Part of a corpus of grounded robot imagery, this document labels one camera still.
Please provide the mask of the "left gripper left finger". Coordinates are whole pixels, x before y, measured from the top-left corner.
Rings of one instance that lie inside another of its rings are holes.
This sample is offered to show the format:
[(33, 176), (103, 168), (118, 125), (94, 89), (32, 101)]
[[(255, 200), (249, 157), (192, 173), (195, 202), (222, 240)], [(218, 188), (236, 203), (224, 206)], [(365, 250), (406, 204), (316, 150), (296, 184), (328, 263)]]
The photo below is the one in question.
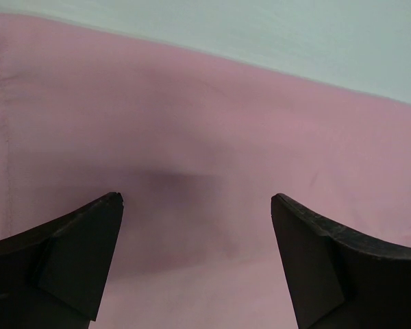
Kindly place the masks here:
[(120, 193), (0, 240), (0, 329), (88, 328), (123, 218)]

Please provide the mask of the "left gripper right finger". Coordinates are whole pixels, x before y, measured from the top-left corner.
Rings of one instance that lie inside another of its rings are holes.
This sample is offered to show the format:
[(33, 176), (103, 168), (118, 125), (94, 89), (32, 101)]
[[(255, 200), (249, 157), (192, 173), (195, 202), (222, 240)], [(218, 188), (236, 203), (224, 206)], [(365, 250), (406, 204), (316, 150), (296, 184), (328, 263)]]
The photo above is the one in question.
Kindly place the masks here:
[(271, 199), (271, 216), (299, 328), (411, 329), (411, 247), (281, 193)]

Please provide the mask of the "pink t shirt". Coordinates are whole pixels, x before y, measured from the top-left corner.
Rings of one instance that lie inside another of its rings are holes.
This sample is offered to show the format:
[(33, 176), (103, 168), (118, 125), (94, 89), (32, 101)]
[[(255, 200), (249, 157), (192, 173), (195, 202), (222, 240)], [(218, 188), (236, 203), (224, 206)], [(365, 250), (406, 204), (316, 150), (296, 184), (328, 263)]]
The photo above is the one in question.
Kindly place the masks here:
[(411, 106), (0, 14), (0, 239), (110, 191), (94, 328), (295, 328), (272, 196), (411, 247)]

